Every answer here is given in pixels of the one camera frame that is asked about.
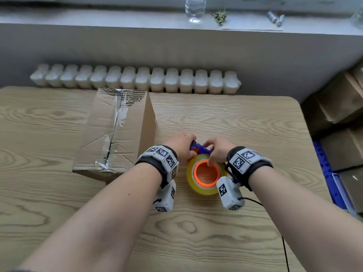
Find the white window sill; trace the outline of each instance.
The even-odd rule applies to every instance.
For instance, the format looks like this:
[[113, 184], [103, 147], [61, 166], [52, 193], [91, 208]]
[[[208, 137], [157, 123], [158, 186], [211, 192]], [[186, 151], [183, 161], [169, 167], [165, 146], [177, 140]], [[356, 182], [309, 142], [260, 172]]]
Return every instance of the white window sill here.
[[188, 22], [183, 12], [76, 8], [0, 8], [0, 23], [64, 26], [129, 27], [155, 29], [197, 29], [262, 31], [302, 34], [363, 36], [350, 18], [286, 16], [282, 27], [272, 24], [265, 13], [232, 12], [219, 27], [208, 12], [200, 23]]

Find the person's left hand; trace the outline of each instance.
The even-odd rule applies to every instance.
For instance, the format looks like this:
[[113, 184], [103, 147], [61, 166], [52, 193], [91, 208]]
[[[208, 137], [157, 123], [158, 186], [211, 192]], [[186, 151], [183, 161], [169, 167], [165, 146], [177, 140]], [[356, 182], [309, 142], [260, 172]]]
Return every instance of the person's left hand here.
[[185, 161], [197, 155], [195, 151], [189, 150], [192, 141], [196, 139], [197, 137], [193, 133], [182, 133], [178, 136], [170, 137], [164, 145], [169, 146], [176, 152], [179, 161]]

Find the orange tape core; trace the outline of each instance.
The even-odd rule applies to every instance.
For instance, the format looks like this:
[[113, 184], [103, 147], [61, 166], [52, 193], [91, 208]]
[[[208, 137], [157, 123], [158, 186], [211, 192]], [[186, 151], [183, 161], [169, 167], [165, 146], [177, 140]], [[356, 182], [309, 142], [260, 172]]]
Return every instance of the orange tape core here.
[[217, 164], [208, 166], [208, 160], [199, 161], [193, 171], [195, 181], [204, 188], [211, 188], [216, 185], [221, 172]]

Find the gray wall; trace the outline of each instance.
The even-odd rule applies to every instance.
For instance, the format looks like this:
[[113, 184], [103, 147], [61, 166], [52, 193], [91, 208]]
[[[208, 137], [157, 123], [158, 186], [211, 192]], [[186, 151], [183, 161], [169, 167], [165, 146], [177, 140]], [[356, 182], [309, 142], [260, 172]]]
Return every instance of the gray wall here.
[[242, 94], [302, 101], [363, 56], [363, 36], [0, 24], [0, 86], [38, 63], [234, 70]]

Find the table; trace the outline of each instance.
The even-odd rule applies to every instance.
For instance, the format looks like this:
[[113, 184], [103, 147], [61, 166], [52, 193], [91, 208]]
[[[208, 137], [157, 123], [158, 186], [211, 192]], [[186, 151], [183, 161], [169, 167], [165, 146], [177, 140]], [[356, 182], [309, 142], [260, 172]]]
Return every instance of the table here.
[[[72, 173], [95, 91], [0, 90], [0, 263], [14, 268], [103, 187]], [[222, 135], [268, 156], [276, 169], [330, 200], [300, 106], [290, 97], [151, 93], [155, 143], [180, 130]], [[253, 202], [233, 212], [175, 179], [174, 210], [150, 216], [129, 271], [287, 271], [281, 236]], [[255, 198], [242, 188], [243, 196]], [[304, 271], [288, 248], [291, 272]]]

